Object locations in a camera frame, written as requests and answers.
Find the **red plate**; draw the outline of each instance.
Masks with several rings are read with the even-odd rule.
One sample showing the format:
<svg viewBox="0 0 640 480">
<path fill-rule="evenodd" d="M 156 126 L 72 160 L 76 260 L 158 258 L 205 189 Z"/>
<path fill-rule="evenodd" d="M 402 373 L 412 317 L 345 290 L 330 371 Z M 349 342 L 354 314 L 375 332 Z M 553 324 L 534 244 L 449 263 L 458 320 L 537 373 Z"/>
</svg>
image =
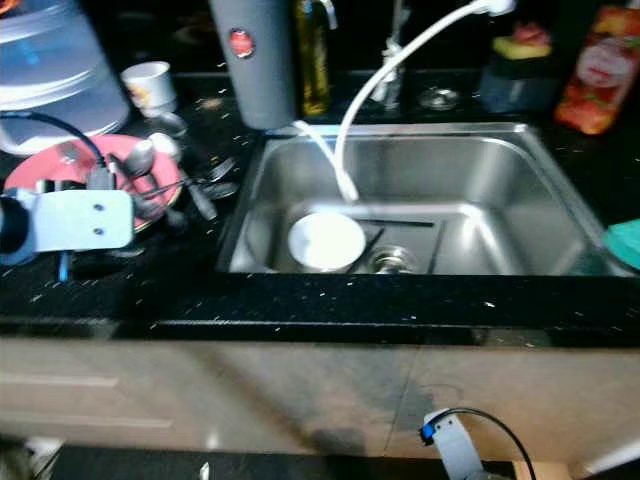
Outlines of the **red plate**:
<svg viewBox="0 0 640 480">
<path fill-rule="evenodd" d="M 134 145 L 141 141 L 140 138 L 128 135 L 98 135 L 91 140 L 100 149 L 107 161 L 108 153 L 113 153 L 124 160 Z M 82 141 L 74 140 L 73 143 L 78 149 L 78 158 L 75 162 L 68 163 L 68 161 L 65 161 L 65 157 L 58 146 L 54 145 L 27 158 L 18 165 L 7 178 L 4 188 L 21 187 L 33 190 L 36 188 L 36 182 L 42 179 L 73 180 L 86 183 L 86 175 L 95 164 L 95 159 Z M 178 167 L 166 153 L 156 152 L 152 173 L 160 187 L 180 181 Z M 116 178 L 118 188 L 120 188 L 124 183 L 124 178 L 119 173 L 116 173 Z M 145 177 L 137 178 L 134 184 L 139 192 L 146 192 L 153 188 Z M 172 187 L 162 195 L 154 197 L 152 201 L 164 206 L 172 205 L 178 198 L 180 190 L 181 187 L 179 186 Z M 136 218 L 136 232 L 146 228 L 151 223 L 152 221 Z"/>
</svg>

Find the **teal object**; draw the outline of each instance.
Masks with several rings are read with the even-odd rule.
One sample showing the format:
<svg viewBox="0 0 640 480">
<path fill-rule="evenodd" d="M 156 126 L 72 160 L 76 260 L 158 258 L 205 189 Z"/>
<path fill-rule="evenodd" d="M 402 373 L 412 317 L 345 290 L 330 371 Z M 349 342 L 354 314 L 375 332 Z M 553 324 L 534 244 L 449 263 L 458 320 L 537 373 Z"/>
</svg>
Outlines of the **teal object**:
<svg viewBox="0 0 640 480">
<path fill-rule="evenodd" d="M 640 219 L 610 226 L 604 244 L 620 261 L 640 270 Z"/>
</svg>

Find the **black cable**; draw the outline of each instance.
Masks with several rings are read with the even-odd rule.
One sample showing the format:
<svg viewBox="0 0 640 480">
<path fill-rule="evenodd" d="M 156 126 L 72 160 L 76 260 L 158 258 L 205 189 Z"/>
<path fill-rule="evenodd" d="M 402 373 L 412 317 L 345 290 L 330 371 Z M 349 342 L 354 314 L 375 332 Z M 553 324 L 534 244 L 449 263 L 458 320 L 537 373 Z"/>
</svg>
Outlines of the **black cable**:
<svg viewBox="0 0 640 480">
<path fill-rule="evenodd" d="M 427 425 L 430 425 L 431 428 L 435 429 L 436 428 L 436 424 L 439 423 L 441 420 L 443 420 L 444 418 L 448 417 L 449 415 L 456 415 L 458 413 L 466 413 L 466 414 L 469 414 L 469 415 L 476 415 L 478 417 L 482 417 L 482 418 L 486 418 L 487 420 L 491 420 L 493 423 L 498 425 L 507 435 L 509 435 L 511 440 L 513 440 L 513 443 L 515 443 L 516 446 L 518 447 L 518 450 L 520 450 L 520 453 L 522 454 L 522 458 L 524 459 L 525 463 L 527 464 L 527 469 L 529 470 L 529 475 L 531 476 L 531 480 L 536 480 L 536 473 L 533 471 L 533 464 L 531 463 L 531 459 L 529 458 L 529 454 L 527 453 L 526 449 L 524 448 L 524 445 L 522 445 L 522 442 L 520 441 L 520 439 L 516 436 L 515 433 L 513 433 L 513 431 L 511 431 L 511 429 L 509 427 L 507 427 L 504 423 L 502 423 L 499 419 L 497 419 L 496 417 L 494 417 L 490 413 L 483 412 L 482 410 L 477 410 L 475 408 L 453 407 L 453 408 L 450 408 L 448 410 L 445 410 L 442 413 L 437 414 L 435 417 L 433 417 L 431 420 L 429 420 L 427 422 Z"/>
<path fill-rule="evenodd" d="M 62 121 L 56 117 L 52 117 L 50 115 L 45 115 L 44 113 L 30 112 L 28 110 L 22 111 L 4 111 L 0 112 L 0 118 L 8 118 L 8 119 L 18 119 L 18 120 L 35 120 L 38 122 L 48 123 L 55 127 L 61 128 L 62 130 L 66 130 L 71 135 L 78 137 L 80 140 L 84 142 L 84 144 L 89 147 L 89 149 L 93 152 L 96 157 L 96 166 L 100 168 L 106 168 L 107 164 L 104 161 L 104 157 L 102 156 L 102 152 L 96 146 L 95 143 L 91 141 L 89 137 L 87 137 L 84 133 L 78 130 L 73 125 L 68 124 L 65 121 Z"/>
</svg>

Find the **blue cable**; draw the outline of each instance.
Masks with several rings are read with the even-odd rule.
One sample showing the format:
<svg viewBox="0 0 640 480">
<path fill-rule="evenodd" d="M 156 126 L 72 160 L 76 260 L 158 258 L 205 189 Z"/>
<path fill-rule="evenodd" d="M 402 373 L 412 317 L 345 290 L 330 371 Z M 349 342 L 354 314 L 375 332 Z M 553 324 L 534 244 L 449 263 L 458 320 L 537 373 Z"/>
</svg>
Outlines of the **blue cable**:
<svg viewBox="0 0 640 480">
<path fill-rule="evenodd" d="M 107 164 L 104 161 L 104 157 L 102 156 L 102 152 L 96 146 L 95 143 L 91 141 L 89 137 L 87 137 L 84 133 L 78 130 L 73 125 L 68 124 L 65 121 L 62 121 L 56 117 L 52 117 L 50 115 L 45 115 L 44 113 L 30 112 L 28 110 L 22 111 L 14 111 L 8 110 L 5 112 L 0 112 L 0 118 L 7 119 L 18 119 L 18 120 L 35 120 L 38 122 L 48 123 L 55 127 L 58 127 L 62 130 L 66 130 L 74 137 L 78 137 L 80 140 L 84 142 L 84 144 L 89 147 L 89 150 L 93 152 L 93 155 L 96 157 L 96 166 L 99 168 L 107 168 Z"/>
</svg>

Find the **stainless steel sink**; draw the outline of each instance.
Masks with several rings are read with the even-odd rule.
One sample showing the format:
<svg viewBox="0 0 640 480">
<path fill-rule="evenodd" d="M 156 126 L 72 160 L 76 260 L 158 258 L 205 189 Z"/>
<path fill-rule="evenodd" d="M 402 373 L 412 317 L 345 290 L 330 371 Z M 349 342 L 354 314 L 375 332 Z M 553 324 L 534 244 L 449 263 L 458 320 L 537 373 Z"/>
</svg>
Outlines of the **stainless steel sink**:
<svg viewBox="0 0 640 480">
<path fill-rule="evenodd" d="M 331 140 L 337 133 L 319 129 Z M 303 272 L 288 251 L 290 227 L 335 211 L 368 238 L 385 228 L 359 273 L 611 273 L 602 227 L 527 125 L 355 126 L 345 159 L 355 204 L 342 200 L 313 142 L 274 132 L 249 172 L 220 268 Z"/>
</svg>

